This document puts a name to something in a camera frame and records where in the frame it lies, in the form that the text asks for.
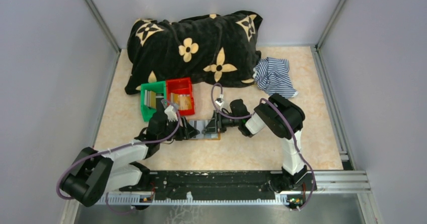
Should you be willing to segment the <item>aluminium front rail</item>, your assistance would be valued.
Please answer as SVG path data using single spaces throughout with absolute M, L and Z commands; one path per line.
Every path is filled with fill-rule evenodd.
M 362 171 L 308 172 L 290 184 L 280 171 L 137 172 L 100 179 L 86 176 L 64 190 L 82 205 L 237 205 L 278 204 L 301 206 L 315 194 L 369 193 Z

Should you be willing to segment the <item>cards in green bin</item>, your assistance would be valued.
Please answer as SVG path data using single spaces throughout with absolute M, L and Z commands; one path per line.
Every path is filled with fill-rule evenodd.
M 155 91 L 144 90 L 144 95 L 144 105 L 151 109 L 157 109 L 158 105 L 161 105 L 164 99 L 163 93 Z

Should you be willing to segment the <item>green plastic bin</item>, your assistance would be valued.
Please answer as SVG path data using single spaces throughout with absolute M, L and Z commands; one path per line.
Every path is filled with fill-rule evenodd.
M 166 95 L 166 82 L 154 82 L 154 83 L 145 83 L 140 86 L 140 110 L 144 122 L 148 122 L 152 115 L 156 112 L 156 107 L 147 106 L 147 93 L 150 95 L 151 92 L 156 94 Z

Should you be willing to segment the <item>black floral blanket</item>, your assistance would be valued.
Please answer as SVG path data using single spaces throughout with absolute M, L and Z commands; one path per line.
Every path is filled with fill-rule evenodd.
M 252 11 L 178 22 L 136 20 L 127 42 L 132 69 L 125 92 L 134 95 L 142 84 L 178 78 L 229 88 L 254 84 L 254 68 L 261 59 L 256 43 L 262 21 Z

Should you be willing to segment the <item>cards in red bin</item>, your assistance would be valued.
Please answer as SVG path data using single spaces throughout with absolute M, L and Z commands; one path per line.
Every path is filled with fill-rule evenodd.
M 193 108 L 192 98 L 189 94 L 170 93 L 170 101 L 176 104 L 179 110 L 190 110 Z

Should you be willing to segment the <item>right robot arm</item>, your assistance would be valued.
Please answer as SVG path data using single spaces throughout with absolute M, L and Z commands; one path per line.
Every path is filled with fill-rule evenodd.
M 283 149 L 282 175 L 273 181 L 278 189 L 298 189 L 307 173 L 308 165 L 301 157 L 299 140 L 305 113 L 296 104 L 274 93 L 262 99 L 250 114 L 242 99 L 233 100 L 230 110 L 214 111 L 212 119 L 203 129 L 204 134 L 223 133 L 228 127 L 237 127 L 246 137 L 253 137 L 264 128 L 281 139 Z

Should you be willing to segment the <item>red plastic bin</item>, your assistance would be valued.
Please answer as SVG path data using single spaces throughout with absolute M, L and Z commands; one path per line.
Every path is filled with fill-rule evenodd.
M 189 116 L 189 115 L 195 114 L 193 87 L 192 87 L 192 82 L 190 78 L 166 80 L 166 92 L 167 92 L 166 96 L 169 101 L 170 101 L 170 93 L 189 94 L 192 98 L 193 108 L 190 110 L 179 110 L 179 112 L 183 116 Z

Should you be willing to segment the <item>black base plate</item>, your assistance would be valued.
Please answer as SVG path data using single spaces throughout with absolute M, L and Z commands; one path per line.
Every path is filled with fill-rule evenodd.
M 283 191 L 317 190 L 313 176 L 308 172 L 295 188 L 278 189 L 273 181 L 282 171 L 151 171 L 141 180 L 120 191 L 154 193 L 155 200 L 184 200 L 192 196 L 201 201 L 272 200 Z

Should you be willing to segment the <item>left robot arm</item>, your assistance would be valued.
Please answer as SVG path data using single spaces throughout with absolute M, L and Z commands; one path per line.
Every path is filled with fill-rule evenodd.
M 82 149 L 71 167 L 60 177 L 56 191 L 63 199 L 75 199 L 90 207 L 111 191 L 149 191 L 155 193 L 150 169 L 143 164 L 162 143 L 189 140 L 199 134 L 185 117 L 175 121 L 156 112 L 146 127 L 129 143 L 112 150 Z

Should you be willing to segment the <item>blue striped cloth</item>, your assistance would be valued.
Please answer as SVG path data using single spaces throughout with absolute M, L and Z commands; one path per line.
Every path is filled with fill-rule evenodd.
M 269 96 L 278 93 L 286 99 L 294 98 L 298 91 L 290 78 L 290 64 L 287 59 L 267 57 L 260 59 L 254 67 L 253 78 L 259 89 Z

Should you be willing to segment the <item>yellow leather card holder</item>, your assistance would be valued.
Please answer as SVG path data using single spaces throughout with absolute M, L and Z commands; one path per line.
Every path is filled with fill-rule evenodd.
M 198 120 L 190 119 L 189 120 L 190 125 L 199 131 L 199 134 L 197 134 L 190 140 L 220 140 L 221 139 L 220 133 L 202 133 L 202 131 L 205 129 L 205 127 L 209 122 L 210 120 L 208 119 L 198 119 Z

